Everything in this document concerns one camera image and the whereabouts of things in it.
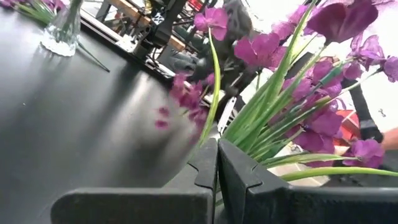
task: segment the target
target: black plastic part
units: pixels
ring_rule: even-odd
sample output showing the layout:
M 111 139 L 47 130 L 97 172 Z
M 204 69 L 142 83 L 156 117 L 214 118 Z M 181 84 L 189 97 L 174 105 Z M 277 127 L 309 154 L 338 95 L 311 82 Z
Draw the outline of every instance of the black plastic part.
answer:
M 398 188 L 294 187 L 228 141 L 219 142 L 219 178 L 234 224 L 393 224 Z
M 77 189 L 53 204 L 52 223 L 213 223 L 217 147 L 216 140 L 210 139 L 188 163 L 186 169 L 196 171 L 193 182 L 188 185 L 177 187 L 180 184 L 168 184 L 163 188 L 149 189 Z

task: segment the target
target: gray tabletop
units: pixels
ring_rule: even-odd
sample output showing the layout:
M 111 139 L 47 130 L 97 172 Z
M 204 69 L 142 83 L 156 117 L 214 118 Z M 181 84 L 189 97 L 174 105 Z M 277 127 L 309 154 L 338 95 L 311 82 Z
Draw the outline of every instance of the gray tabletop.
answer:
M 40 47 L 42 27 L 0 8 L 0 220 L 49 224 L 61 194 L 78 187 L 160 187 L 185 165 L 192 124 L 158 130 L 157 108 L 178 113 L 142 65 L 86 34 L 85 54 Z

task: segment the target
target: glass vase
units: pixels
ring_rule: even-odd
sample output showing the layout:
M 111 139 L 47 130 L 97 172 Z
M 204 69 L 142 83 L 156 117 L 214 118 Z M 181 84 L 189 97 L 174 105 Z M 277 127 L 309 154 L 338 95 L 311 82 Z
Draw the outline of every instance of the glass vase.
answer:
M 84 0 L 71 0 L 44 29 L 41 44 L 53 53 L 71 57 L 78 47 L 80 8 Z

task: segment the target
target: red object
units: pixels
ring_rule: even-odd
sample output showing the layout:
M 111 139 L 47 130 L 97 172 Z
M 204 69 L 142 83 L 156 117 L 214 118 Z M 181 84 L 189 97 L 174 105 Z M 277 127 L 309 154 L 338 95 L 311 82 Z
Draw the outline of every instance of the red object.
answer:
M 194 10 L 199 11 L 203 3 L 200 0 L 188 0 L 189 6 L 194 8 Z
M 339 110 L 336 112 L 342 115 L 345 119 L 340 127 L 343 133 L 342 139 L 334 139 L 335 146 L 349 146 L 348 142 L 356 139 L 361 139 L 361 132 L 359 131 L 359 119 L 354 110 Z

